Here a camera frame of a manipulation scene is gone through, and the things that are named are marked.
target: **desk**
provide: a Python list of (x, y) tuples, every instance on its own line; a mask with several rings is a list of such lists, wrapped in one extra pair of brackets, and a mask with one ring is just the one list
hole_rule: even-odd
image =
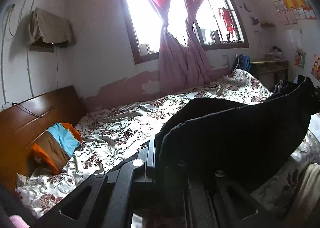
[(257, 79), (263, 74), (273, 73), (275, 85), (279, 82), (278, 72), (285, 72), (285, 79), (288, 79), (288, 61), (287, 60), (266, 60), (251, 62), (250, 73)]

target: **curtain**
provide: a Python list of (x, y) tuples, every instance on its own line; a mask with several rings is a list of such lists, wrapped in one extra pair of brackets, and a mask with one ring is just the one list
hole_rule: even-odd
[(188, 12), (186, 19), (186, 30), (188, 36), (187, 43), (187, 87), (204, 85), (210, 82), (209, 72), (211, 66), (208, 58), (193, 32), (193, 24), (196, 19), (196, 13), (203, 0), (184, 0)]
[(159, 48), (160, 87), (165, 94), (186, 87), (188, 69), (184, 47), (168, 31), (168, 12), (171, 0), (149, 0), (163, 21)]

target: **wooden headboard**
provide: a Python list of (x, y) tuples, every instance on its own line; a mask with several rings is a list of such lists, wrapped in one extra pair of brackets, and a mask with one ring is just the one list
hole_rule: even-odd
[(56, 122), (74, 126), (85, 114), (73, 86), (47, 92), (0, 112), (0, 183), (13, 191), (17, 173), (30, 176), (34, 171), (29, 157), (35, 139)]

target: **beige cloth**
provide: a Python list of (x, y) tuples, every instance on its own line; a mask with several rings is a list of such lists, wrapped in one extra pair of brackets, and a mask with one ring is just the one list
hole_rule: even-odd
[(67, 19), (60, 18), (41, 8), (36, 8), (32, 12), (29, 23), (29, 42), (31, 45), (40, 38), (44, 43), (64, 43), (76, 44), (75, 34)]
[(308, 166), (292, 207), (284, 224), (286, 227), (304, 227), (320, 197), (320, 166)]

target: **hanging red clothes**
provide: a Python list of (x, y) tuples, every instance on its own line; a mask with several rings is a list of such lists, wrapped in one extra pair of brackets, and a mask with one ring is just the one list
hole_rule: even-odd
[(235, 31), (235, 25), (233, 24), (230, 10), (226, 8), (219, 8), (219, 16), (222, 16), (223, 22), (227, 28), (228, 33), (233, 35)]

